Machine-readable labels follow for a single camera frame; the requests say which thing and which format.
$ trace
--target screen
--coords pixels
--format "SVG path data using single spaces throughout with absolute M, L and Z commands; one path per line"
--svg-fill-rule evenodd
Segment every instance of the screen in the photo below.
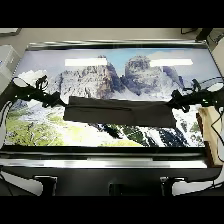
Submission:
M 124 48 L 26 51 L 15 76 L 34 84 L 47 75 L 46 92 L 131 101 L 169 101 L 197 79 L 206 88 L 221 79 L 207 49 Z M 176 128 L 89 124 L 63 120 L 64 108 L 18 100 L 6 120 L 6 145 L 204 147 L 197 107 L 173 109 Z

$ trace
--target black cloth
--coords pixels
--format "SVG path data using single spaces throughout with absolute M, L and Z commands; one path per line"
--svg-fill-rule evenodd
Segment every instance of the black cloth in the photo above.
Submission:
M 102 100 L 69 97 L 65 121 L 175 128 L 172 108 L 163 101 Z

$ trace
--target table surface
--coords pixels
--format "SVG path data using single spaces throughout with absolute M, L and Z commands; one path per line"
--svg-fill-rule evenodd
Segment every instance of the table surface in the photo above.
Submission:
M 107 65 L 66 66 L 66 59 L 106 58 Z M 186 59 L 192 62 L 185 65 Z M 207 49 L 126 48 L 26 51 L 15 76 L 30 84 L 47 75 L 48 93 L 99 99 L 155 101 L 171 99 L 173 90 L 183 93 L 196 78 L 203 88 L 219 79 L 220 73 Z M 18 100 L 6 120 L 6 145 L 24 146 L 146 146 L 203 147 L 197 107 L 189 113 L 173 110 L 176 129 L 128 127 L 63 121 L 64 108 L 42 108 L 41 103 Z M 107 128 L 116 129 L 114 138 Z

